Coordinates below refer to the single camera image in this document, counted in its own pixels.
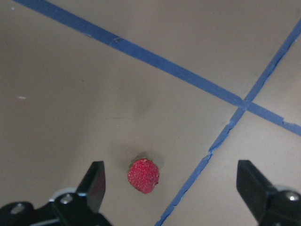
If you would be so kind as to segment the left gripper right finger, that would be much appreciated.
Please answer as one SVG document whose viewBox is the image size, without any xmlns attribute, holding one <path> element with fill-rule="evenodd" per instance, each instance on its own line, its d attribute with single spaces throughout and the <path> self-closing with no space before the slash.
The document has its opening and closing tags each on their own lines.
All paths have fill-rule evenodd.
<svg viewBox="0 0 301 226">
<path fill-rule="evenodd" d="M 301 194 L 273 185 L 249 160 L 239 160 L 236 188 L 259 226 L 299 226 Z"/>
</svg>

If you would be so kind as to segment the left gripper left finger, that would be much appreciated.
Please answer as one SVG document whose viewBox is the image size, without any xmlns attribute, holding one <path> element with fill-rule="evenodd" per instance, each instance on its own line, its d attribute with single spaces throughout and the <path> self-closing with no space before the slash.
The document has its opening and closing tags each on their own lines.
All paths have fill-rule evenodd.
<svg viewBox="0 0 301 226">
<path fill-rule="evenodd" d="M 76 189 L 63 190 L 47 204 L 34 208 L 30 202 L 11 202 L 0 209 L 2 226 L 109 226 L 99 213 L 105 194 L 103 161 L 94 161 Z"/>
</svg>

